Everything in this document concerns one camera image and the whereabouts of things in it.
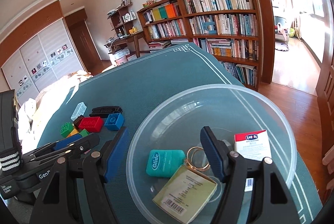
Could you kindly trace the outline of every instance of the green tablecloth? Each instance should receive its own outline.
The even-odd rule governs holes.
[[[79,90],[66,104],[72,94],[70,91],[47,124],[38,145],[59,140],[61,125],[71,120],[79,102],[83,101],[87,106],[85,116],[88,116],[94,107],[121,106],[125,118],[124,126],[128,127],[133,137],[142,121],[160,103],[186,89],[214,83],[241,85],[212,55],[193,43],[147,55],[81,83]],[[99,134],[101,141],[98,149],[115,134],[103,127]],[[147,224],[148,221],[136,208],[129,193],[125,167],[126,155],[117,177],[106,185],[109,198],[121,224]],[[78,185],[79,188],[83,187],[82,180],[79,180]],[[290,191],[301,223],[310,223],[322,205],[310,173],[299,154]],[[85,223],[90,224],[92,221],[83,193],[80,191],[82,213]]]

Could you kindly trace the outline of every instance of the decorative sticker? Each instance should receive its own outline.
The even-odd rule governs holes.
[[[26,81],[26,83],[20,87],[20,89],[16,92],[16,97],[19,98],[21,97],[24,92],[26,92],[28,90],[29,87],[32,86],[32,80],[31,79],[28,79],[28,81]]]
[[[56,58],[54,58],[51,61],[51,66],[54,67],[55,65],[57,65],[59,62],[63,61],[66,57],[68,57],[71,54],[73,54],[73,49],[72,48],[66,49],[64,52],[62,52],[60,55],[58,55]]]
[[[46,65],[46,67],[44,67],[44,68],[40,69],[39,71],[37,71],[36,74],[34,76],[32,76],[32,80],[34,81],[34,83],[36,83],[36,81],[38,81],[50,69],[51,69],[51,67],[49,65]]]

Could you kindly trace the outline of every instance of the photo frame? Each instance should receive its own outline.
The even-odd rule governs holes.
[[[124,5],[130,5],[131,4],[131,0],[122,0],[122,4],[124,4]]]

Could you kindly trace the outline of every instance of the red box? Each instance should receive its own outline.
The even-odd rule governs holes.
[[[101,131],[103,120],[100,117],[84,117],[80,122],[79,129],[86,129],[88,132],[97,133]]]

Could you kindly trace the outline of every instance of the plastic bowl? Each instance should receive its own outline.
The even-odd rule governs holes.
[[[284,114],[266,97],[243,86],[211,84],[174,95],[153,110],[138,128],[127,157],[127,182],[131,196],[152,224],[179,223],[160,209],[152,199],[168,179],[150,177],[146,164],[152,149],[182,149],[185,153],[200,144],[200,130],[210,126],[219,140],[234,142],[234,134],[266,129],[272,158],[290,187],[297,162],[296,142]],[[197,155],[197,166],[206,161]],[[193,224],[209,224],[223,193],[223,185],[211,169],[205,172],[218,183],[209,203]],[[251,192],[243,200],[241,219],[246,219]]]

